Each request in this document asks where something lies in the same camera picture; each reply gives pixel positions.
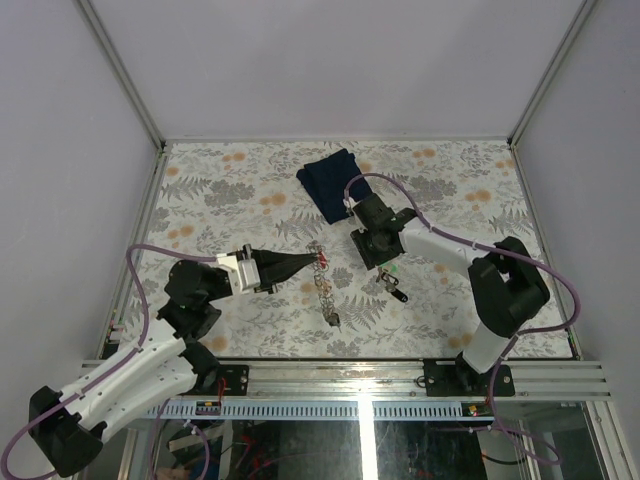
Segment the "green key tag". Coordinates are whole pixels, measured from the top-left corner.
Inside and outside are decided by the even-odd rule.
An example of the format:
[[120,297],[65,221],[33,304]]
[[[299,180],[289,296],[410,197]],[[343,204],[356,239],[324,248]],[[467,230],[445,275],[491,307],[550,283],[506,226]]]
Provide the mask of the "green key tag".
[[385,262],[380,268],[389,275],[395,275],[398,271],[398,267],[393,262]]

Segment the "silver key black tag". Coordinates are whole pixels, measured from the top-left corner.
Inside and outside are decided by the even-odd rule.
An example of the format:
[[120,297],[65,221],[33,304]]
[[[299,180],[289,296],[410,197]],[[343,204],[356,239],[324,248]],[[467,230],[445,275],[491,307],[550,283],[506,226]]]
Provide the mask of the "silver key black tag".
[[398,288],[399,280],[393,275],[389,275],[388,273],[383,272],[378,276],[376,281],[378,283],[381,283],[384,286],[384,289],[396,300],[402,303],[406,303],[408,301],[407,294]]

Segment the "steel disc with keyrings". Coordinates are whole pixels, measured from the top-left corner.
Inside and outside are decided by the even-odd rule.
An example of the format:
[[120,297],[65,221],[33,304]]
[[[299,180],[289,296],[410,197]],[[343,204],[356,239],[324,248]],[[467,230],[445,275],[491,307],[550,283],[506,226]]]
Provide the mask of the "steel disc with keyrings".
[[326,265],[321,265],[318,261],[319,253],[322,253],[326,257],[324,247],[317,240],[313,240],[307,245],[307,250],[310,254],[313,254],[315,256],[315,262],[312,264],[313,279],[318,294],[322,317],[330,327],[340,329],[340,315],[335,308],[332,286],[327,279],[327,272],[329,267],[328,260]]

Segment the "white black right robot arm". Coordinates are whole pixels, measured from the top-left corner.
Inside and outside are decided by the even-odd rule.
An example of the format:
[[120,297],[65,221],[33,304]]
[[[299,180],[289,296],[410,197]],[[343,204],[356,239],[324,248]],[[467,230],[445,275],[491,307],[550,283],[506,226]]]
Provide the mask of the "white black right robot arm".
[[449,267],[469,280],[479,325],[469,344],[452,364],[424,363],[425,390],[430,396],[480,396],[491,391],[513,396],[504,378],[511,374],[500,367],[495,386],[491,370],[504,355],[522,325],[534,318],[550,300],[550,291],[524,244],[508,237],[496,247],[504,252],[483,252],[467,246],[437,227],[427,226],[418,213],[405,208],[394,212],[378,195],[356,203],[353,213],[360,228],[351,232],[367,269],[378,269],[388,289],[397,285],[383,265],[407,254],[424,257]]

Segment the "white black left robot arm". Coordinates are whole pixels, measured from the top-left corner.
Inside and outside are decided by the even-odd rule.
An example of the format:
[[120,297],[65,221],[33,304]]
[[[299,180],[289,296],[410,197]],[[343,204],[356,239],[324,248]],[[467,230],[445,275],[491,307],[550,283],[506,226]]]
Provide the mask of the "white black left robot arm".
[[212,257],[168,251],[175,263],[155,315],[141,302],[138,337],[60,390],[44,386],[29,401],[28,433],[53,467],[70,477],[88,466],[130,421],[189,392],[218,394],[221,365],[201,340],[221,316],[213,303],[276,290],[313,264],[313,253],[240,250]]

